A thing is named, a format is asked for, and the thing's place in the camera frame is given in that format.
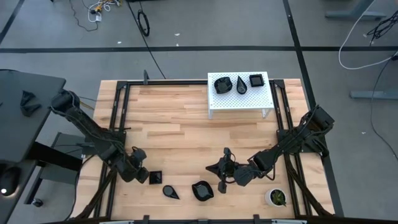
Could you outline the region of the grey desk leg frame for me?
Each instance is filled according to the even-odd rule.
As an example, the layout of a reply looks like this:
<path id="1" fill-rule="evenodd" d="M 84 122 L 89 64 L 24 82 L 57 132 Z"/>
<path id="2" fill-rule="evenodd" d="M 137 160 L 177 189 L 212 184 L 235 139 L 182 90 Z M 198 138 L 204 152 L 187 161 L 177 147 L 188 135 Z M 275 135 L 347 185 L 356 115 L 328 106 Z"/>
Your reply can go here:
<path id="1" fill-rule="evenodd" d="M 90 156 L 95 153 L 92 142 L 89 142 L 81 136 L 63 133 L 57 133 L 51 148 L 80 160 L 83 160 L 86 156 Z M 34 198 L 37 198 L 36 193 L 43 180 L 75 185 L 77 171 L 44 161 L 39 161 L 37 165 L 39 167 L 39 173 L 34 179 L 34 183 L 24 200 L 24 204 L 30 205 L 31 201 Z"/>

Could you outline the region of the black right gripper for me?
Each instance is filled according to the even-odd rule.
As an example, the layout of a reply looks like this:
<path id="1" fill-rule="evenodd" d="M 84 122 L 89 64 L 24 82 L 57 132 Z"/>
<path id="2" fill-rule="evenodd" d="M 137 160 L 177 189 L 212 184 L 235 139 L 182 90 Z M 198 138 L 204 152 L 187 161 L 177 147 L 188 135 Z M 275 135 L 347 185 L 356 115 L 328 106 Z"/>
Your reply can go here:
<path id="1" fill-rule="evenodd" d="M 206 166 L 205 169 L 209 172 L 216 174 L 220 181 L 218 183 L 218 192 L 225 194 L 227 189 L 226 178 L 228 177 L 224 171 L 221 169 L 224 165 L 229 162 L 233 162 L 231 156 L 233 153 L 228 147 L 223 149 L 223 157 L 219 159 L 216 164 Z M 231 166 L 229 168 L 229 177 L 233 180 L 230 180 L 230 184 L 238 184 L 239 186 L 246 186 L 252 179 L 254 178 L 254 168 L 248 164 L 238 164 L 236 166 Z"/>

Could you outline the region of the black teardrop mini plate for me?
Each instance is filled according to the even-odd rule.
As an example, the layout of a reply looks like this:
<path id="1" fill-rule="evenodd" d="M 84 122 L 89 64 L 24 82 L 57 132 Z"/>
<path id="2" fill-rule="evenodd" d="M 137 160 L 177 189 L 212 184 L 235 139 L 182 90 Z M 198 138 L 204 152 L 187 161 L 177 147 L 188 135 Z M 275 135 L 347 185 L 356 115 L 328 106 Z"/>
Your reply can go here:
<path id="1" fill-rule="evenodd" d="M 237 82 L 236 82 L 236 91 L 240 94 L 240 95 L 244 95 L 247 92 L 247 86 L 245 84 L 245 82 L 243 81 L 243 79 L 238 76 Z"/>
<path id="2" fill-rule="evenodd" d="M 162 192 L 168 198 L 177 199 L 177 200 L 180 199 L 175 189 L 171 185 L 165 185 L 162 189 Z"/>

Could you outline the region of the black square mini plate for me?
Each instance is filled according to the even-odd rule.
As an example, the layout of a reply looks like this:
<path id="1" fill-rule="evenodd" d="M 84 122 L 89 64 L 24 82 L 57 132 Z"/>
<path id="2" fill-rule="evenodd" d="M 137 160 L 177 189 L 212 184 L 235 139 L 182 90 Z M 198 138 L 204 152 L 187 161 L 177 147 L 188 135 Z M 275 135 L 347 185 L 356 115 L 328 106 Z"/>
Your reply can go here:
<path id="1" fill-rule="evenodd" d="M 262 74 L 253 74 L 249 76 L 249 81 L 252 87 L 264 86 L 264 79 Z"/>
<path id="2" fill-rule="evenodd" d="M 149 172 L 149 184 L 161 184 L 162 183 L 162 171 L 151 171 Z"/>

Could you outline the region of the white perforated shelf riser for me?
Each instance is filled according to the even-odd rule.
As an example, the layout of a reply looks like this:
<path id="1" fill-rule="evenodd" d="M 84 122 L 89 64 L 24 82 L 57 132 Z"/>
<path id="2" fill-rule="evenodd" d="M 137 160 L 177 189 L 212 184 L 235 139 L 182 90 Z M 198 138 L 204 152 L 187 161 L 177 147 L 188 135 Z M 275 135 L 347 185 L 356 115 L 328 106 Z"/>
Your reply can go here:
<path id="1" fill-rule="evenodd" d="M 250 75 L 261 75 L 263 86 L 252 87 Z M 233 87 L 227 93 L 218 94 L 214 82 L 224 77 L 231 80 Z M 242 79 L 248 88 L 243 95 L 236 89 L 238 78 Z M 272 109 L 274 103 L 267 72 L 208 73 L 208 119 L 212 119 L 214 111 L 220 110 L 262 110 L 262 117 L 265 118 Z"/>

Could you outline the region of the potted plant white pot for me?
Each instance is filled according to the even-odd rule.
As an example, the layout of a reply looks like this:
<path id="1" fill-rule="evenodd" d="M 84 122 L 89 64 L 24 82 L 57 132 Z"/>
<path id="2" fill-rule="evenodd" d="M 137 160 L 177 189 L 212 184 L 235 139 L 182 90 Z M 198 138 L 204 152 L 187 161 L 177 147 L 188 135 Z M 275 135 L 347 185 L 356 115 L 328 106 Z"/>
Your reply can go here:
<path id="1" fill-rule="evenodd" d="M 281 189 L 268 190 L 264 198 L 269 205 L 275 207 L 285 207 L 287 204 L 287 196 Z"/>

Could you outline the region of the black aluminium rig frame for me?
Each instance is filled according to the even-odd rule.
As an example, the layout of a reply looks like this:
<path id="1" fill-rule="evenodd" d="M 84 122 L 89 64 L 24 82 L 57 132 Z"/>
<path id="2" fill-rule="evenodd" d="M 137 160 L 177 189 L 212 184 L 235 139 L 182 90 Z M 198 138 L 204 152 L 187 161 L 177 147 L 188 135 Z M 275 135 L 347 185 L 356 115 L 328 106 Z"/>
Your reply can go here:
<path id="1" fill-rule="evenodd" d="M 135 131 L 132 126 L 128 108 L 135 102 L 131 88 L 145 89 L 150 92 L 164 91 L 176 98 L 195 95 L 203 100 L 207 98 L 206 80 L 149 80 L 147 85 L 139 80 L 103 80 L 98 93 L 98 104 L 95 121 L 112 131 L 126 134 L 128 130 Z M 340 218 L 332 202 L 331 188 L 327 186 L 326 158 L 312 152 L 308 147 L 291 156 L 287 162 L 280 162 L 282 179 L 275 180 L 277 184 L 288 190 L 287 205 L 271 209 L 264 205 L 258 209 L 243 210 L 241 213 L 232 210 L 227 214 L 227 206 L 211 206 L 205 202 L 188 202 L 188 212 L 177 212 L 177 206 L 149 204 L 137 205 L 131 213 L 121 213 L 122 199 L 135 202 L 137 193 L 142 192 L 146 185 L 138 182 L 125 183 L 119 176 L 111 177 L 101 174 L 99 187 L 108 190 L 106 213 L 103 216 L 91 212 L 79 213 L 64 221 L 63 224 L 99 224 L 100 222 L 134 220 L 140 223 L 268 223 L 272 219 L 299 219 L 310 223 L 332 223 Z"/>

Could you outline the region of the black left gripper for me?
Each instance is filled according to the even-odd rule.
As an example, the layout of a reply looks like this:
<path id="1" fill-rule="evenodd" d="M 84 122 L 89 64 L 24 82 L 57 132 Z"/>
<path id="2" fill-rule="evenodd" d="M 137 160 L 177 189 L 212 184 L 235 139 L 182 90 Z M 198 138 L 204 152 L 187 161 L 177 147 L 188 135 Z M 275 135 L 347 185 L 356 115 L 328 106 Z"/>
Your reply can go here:
<path id="1" fill-rule="evenodd" d="M 132 147 L 132 155 L 123 157 L 119 161 L 119 175 L 125 182 L 130 182 L 136 178 L 136 180 L 143 184 L 150 175 L 150 172 L 145 168 L 139 168 L 139 164 L 142 164 L 146 158 L 146 153 L 141 148 L 136 146 Z"/>

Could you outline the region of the black crumpled cloth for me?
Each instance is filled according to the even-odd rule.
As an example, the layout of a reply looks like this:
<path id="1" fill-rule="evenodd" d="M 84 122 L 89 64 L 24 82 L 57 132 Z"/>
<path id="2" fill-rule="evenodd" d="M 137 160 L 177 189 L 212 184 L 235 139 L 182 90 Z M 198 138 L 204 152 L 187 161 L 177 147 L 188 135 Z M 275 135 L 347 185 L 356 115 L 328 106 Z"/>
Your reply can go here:
<path id="1" fill-rule="evenodd" d="M 31 117 L 38 109 L 42 107 L 40 103 L 31 104 L 30 101 L 34 100 L 36 96 L 29 91 L 22 91 L 22 98 L 20 102 L 21 113 L 25 117 Z"/>

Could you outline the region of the black computer mouse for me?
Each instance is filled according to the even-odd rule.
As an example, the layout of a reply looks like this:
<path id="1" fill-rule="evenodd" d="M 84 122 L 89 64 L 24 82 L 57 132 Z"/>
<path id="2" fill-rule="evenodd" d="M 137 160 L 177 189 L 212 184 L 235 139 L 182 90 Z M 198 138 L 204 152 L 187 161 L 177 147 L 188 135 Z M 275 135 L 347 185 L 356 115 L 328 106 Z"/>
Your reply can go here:
<path id="1" fill-rule="evenodd" d="M 0 174 L 0 194 L 8 197 L 14 194 L 19 185 L 22 169 L 17 166 L 5 167 Z"/>

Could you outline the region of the black desk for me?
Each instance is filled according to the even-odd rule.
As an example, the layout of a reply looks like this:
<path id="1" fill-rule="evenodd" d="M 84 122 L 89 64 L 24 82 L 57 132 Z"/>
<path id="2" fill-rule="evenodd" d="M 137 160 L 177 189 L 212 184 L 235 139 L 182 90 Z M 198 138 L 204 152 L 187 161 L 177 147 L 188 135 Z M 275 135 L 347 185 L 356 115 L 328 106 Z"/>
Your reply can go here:
<path id="1" fill-rule="evenodd" d="M 9 221 L 36 165 L 37 161 L 35 160 L 24 160 L 17 164 L 0 165 L 0 224 L 6 224 Z M 6 180 L 3 175 L 11 167 L 19 169 L 19 178 L 16 187 L 9 190 L 7 187 L 12 186 L 12 181 Z"/>
<path id="2" fill-rule="evenodd" d="M 25 158 L 49 116 L 52 98 L 65 83 L 64 78 L 0 70 L 0 161 Z M 36 96 L 31 104 L 42 105 L 31 117 L 20 110 L 23 90 Z"/>

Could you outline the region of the grey desk foot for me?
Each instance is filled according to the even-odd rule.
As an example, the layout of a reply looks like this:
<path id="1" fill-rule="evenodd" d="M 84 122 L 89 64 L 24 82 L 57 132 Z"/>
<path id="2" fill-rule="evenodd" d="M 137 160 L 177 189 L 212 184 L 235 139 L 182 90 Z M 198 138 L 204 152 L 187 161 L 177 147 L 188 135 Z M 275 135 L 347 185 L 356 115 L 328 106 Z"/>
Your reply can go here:
<path id="1" fill-rule="evenodd" d="M 381 12 L 370 11 L 369 8 L 375 0 L 359 0 L 359 3 L 351 10 L 345 11 L 327 11 L 325 17 L 328 19 L 344 19 L 344 20 L 367 20 L 380 21 L 386 15 Z"/>

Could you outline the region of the black wavy round mini plate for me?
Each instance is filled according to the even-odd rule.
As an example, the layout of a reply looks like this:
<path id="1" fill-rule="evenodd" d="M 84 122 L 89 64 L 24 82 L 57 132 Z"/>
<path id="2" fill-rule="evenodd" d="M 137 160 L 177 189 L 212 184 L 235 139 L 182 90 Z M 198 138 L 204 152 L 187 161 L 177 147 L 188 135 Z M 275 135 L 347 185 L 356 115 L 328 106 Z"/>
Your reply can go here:
<path id="1" fill-rule="evenodd" d="M 213 193 L 213 189 L 211 188 L 211 185 L 204 180 L 201 180 L 201 181 L 193 184 L 192 191 L 193 191 L 195 198 L 201 202 L 205 202 L 214 197 L 214 193 Z"/>
<path id="2" fill-rule="evenodd" d="M 230 77 L 221 77 L 214 82 L 214 88 L 217 94 L 229 92 L 233 87 Z"/>

